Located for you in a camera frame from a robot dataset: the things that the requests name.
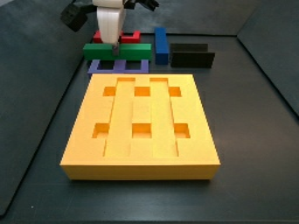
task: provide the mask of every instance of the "gray table surface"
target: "gray table surface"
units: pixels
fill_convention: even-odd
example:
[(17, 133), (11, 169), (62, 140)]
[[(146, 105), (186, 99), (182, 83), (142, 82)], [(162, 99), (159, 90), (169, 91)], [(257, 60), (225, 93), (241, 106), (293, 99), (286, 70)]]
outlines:
[[(70, 181), (59, 166), (90, 83), (83, 61), (2, 223), (57, 221), (299, 221), (298, 117), (237, 38), (209, 43), (213, 69), (194, 74), (222, 167), (213, 181)], [(143, 36), (143, 42), (153, 42)]]

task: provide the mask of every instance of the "rectangular slot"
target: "rectangular slot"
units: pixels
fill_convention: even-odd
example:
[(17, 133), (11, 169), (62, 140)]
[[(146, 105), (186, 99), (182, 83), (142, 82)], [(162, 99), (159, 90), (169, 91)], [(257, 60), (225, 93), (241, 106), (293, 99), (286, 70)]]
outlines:
[(107, 138), (107, 137), (109, 137), (109, 123), (97, 123), (93, 138)]
[(174, 133), (177, 138), (191, 138), (189, 123), (175, 123)]
[(109, 158), (130, 157), (133, 139), (133, 115), (137, 78), (121, 77), (110, 119), (110, 132), (105, 155)]
[(179, 157), (167, 78), (151, 78), (154, 157)]
[(151, 96), (151, 88), (135, 87), (135, 96)]
[(153, 125), (151, 123), (133, 123), (133, 138), (151, 138)]

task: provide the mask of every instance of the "building block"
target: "building block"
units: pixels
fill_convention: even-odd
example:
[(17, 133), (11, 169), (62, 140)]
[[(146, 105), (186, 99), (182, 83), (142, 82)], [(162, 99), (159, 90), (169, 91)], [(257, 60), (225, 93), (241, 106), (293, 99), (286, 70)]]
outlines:
[[(101, 31), (97, 31), (94, 35), (94, 43), (102, 44), (102, 38), (101, 38)], [(141, 31), (135, 31), (134, 36), (126, 36), (125, 33), (122, 32), (121, 35), (121, 43), (122, 44), (139, 44), (141, 43)]]
[(121, 42), (123, 44), (134, 44), (134, 43), (141, 43), (141, 31), (135, 31), (134, 36), (129, 37), (125, 35), (125, 33), (122, 33), (122, 37), (121, 37)]
[(113, 54), (113, 45), (86, 44), (83, 48), (86, 60), (151, 60), (151, 44), (121, 44), (119, 55)]
[(208, 44), (171, 44), (171, 67), (212, 68), (214, 58)]
[(155, 33), (155, 64), (169, 65), (170, 47), (166, 37), (166, 29), (163, 27), (157, 27), (154, 29), (154, 33)]
[(93, 74), (149, 74), (150, 65), (149, 59), (142, 59), (141, 69), (127, 69), (127, 61), (125, 59), (117, 59), (114, 69), (102, 69), (101, 60), (94, 59), (89, 68), (89, 77)]
[(193, 75), (94, 75), (61, 167), (70, 179), (213, 179), (221, 161)]
[(97, 31), (95, 35), (94, 35), (94, 43), (97, 44), (103, 44), (102, 38), (101, 38), (101, 32)]

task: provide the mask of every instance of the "yellow block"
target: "yellow block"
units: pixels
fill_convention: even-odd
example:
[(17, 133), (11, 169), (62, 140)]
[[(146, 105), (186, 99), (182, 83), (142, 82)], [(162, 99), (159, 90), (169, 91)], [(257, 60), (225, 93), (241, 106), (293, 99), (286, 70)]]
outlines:
[(70, 179), (213, 179), (221, 161), (193, 75), (93, 75), (61, 166)]

